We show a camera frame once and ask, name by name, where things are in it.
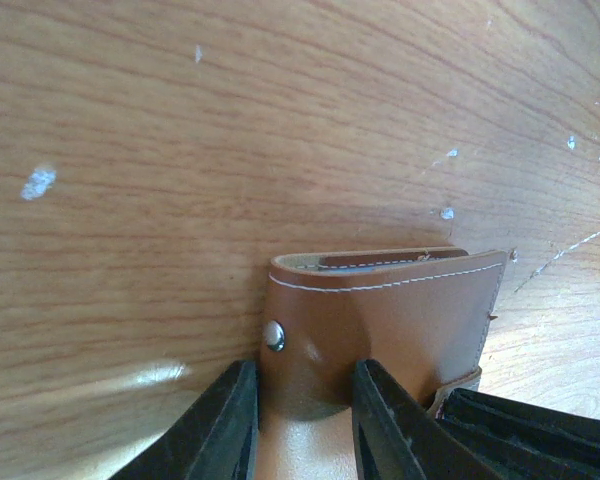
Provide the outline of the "brown leather card holder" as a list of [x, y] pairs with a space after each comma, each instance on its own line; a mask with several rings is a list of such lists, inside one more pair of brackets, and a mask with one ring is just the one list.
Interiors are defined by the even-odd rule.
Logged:
[[288, 254], [269, 267], [259, 354], [259, 479], [353, 479], [355, 364], [425, 409], [479, 384], [507, 264], [454, 247]]

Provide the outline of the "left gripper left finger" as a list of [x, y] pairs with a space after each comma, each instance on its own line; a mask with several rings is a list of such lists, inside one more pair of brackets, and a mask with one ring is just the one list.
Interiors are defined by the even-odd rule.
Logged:
[[258, 442], [258, 376], [235, 361], [115, 479], [253, 479]]

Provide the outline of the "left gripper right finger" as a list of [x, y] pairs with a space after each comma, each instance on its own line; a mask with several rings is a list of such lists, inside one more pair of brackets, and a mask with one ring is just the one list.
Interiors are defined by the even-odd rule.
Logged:
[[375, 360], [356, 363], [352, 433], [360, 479], [498, 479]]

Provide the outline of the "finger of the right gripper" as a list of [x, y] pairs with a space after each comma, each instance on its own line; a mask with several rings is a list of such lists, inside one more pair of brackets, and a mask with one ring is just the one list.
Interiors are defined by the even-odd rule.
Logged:
[[600, 420], [458, 388], [437, 422], [506, 479], [600, 479]]

